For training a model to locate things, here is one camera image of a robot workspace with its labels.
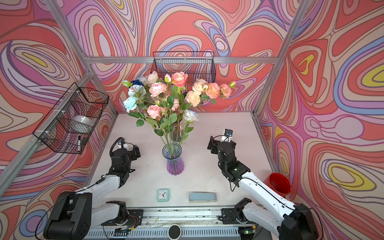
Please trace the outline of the light blue carnation stem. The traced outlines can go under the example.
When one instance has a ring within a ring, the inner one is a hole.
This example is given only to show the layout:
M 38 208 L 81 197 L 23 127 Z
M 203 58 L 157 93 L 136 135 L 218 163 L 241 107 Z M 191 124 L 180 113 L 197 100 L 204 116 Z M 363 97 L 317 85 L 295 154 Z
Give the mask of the light blue carnation stem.
M 146 122 L 147 109 L 151 105 L 158 105 L 145 86 L 132 85 L 130 81 L 123 81 L 123 86 L 128 89 L 128 97 L 123 101 L 123 106 L 129 116 L 137 119 L 136 126 L 142 127 Z

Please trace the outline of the pink carnation stem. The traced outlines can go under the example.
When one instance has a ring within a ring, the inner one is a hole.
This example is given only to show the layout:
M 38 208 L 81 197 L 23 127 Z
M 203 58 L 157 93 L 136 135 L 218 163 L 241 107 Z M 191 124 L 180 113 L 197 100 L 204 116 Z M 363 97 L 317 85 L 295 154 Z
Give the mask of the pink carnation stem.
M 201 103 L 210 101 L 212 104 L 215 104 L 218 98 L 228 99 L 236 84 L 235 81 L 232 81 L 229 84 L 218 85 L 217 83 L 211 83 L 203 85 L 203 91 L 200 95 Z

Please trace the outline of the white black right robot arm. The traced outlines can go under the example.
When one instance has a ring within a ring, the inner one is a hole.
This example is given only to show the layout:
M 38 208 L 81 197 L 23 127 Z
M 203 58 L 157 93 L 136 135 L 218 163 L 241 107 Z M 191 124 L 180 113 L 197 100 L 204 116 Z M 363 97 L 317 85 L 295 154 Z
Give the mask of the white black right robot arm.
M 218 156 L 223 176 L 264 206 L 261 209 L 250 199 L 243 198 L 235 205 L 236 219 L 241 223 L 253 222 L 280 240 L 318 240 L 320 233 L 310 208 L 304 204 L 296 205 L 268 187 L 237 160 L 236 143 L 228 136 L 221 138 L 219 141 L 210 137 L 207 149 Z

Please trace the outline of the pink grey glass vase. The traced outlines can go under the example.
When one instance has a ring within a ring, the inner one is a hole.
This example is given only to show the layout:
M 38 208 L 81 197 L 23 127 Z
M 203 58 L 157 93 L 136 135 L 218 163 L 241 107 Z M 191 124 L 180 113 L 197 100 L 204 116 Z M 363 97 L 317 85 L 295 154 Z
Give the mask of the pink grey glass vase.
M 180 125 L 174 126 L 174 130 L 171 132 L 171 140 L 179 143 L 182 139 L 183 129 Z

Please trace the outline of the pink ranunculus spray stem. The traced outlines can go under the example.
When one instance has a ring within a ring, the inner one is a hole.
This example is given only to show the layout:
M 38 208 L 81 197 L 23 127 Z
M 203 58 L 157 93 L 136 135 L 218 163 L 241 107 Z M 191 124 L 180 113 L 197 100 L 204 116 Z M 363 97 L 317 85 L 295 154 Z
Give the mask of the pink ranunculus spray stem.
M 157 82 L 153 84 L 149 88 L 149 92 L 151 93 L 151 97 L 157 103 L 160 103 L 161 107 L 166 108 L 167 111 L 169 110 L 168 103 L 167 103 L 167 96 L 169 95 L 169 82 L 167 80 L 165 82 Z

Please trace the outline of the red pink rose stem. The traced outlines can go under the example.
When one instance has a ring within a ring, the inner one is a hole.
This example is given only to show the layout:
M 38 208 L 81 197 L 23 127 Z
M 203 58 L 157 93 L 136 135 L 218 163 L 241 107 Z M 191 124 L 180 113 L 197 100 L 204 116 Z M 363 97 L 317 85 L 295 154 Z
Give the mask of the red pink rose stem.
M 174 130 L 174 126 L 181 122 L 181 118 L 185 110 L 191 110 L 191 104 L 187 103 L 186 95 L 188 74 L 184 72 L 174 73 L 173 75 L 166 76 L 166 80 L 169 82 L 169 95 L 167 96 L 168 113 L 170 114 L 171 132 Z

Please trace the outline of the blue rose stem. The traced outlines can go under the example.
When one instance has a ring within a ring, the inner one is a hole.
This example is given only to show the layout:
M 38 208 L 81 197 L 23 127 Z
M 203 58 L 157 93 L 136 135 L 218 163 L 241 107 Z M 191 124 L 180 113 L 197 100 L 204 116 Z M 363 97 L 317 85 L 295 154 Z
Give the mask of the blue rose stem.
M 144 86 L 144 84 L 139 79 L 131 81 L 131 84 L 132 85 Z

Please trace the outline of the purple glass vase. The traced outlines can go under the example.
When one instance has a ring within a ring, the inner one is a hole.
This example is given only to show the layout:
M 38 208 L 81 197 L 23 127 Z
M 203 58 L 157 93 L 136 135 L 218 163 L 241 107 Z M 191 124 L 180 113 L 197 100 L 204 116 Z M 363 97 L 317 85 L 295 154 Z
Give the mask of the purple glass vase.
M 167 171 L 173 176 L 180 175 L 185 168 L 184 161 L 181 157 L 182 147 L 177 142 L 165 145 L 162 149 L 163 157 L 167 160 Z

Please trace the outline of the cream carnation stem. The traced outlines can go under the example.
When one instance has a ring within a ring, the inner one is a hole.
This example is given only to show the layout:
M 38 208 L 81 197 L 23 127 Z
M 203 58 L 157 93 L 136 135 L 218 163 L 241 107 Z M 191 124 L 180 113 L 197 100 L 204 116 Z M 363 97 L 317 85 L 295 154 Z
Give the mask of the cream carnation stem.
M 201 95 L 208 89 L 208 82 L 203 79 L 198 79 L 193 84 L 192 90 L 186 95 L 187 103 L 192 107 L 197 107 L 201 102 Z

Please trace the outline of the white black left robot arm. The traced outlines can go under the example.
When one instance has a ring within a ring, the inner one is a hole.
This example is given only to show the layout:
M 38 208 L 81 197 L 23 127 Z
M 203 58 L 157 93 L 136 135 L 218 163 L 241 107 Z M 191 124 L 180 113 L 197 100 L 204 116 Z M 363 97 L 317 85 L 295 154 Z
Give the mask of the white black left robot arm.
M 121 188 L 135 171 L 132 162 L 141 157 L 137 145 L 119 137 L 110 148 L 111 167 L 99 180 L 74 192 L 63 192 L 45 213 L 47 221 L 39 222 L 46 240 L 82 240 L 89 230 L 104 223 L 127 225 L 131 218 L 124 201 L 108 201 L 100 207 L 95 203 Z

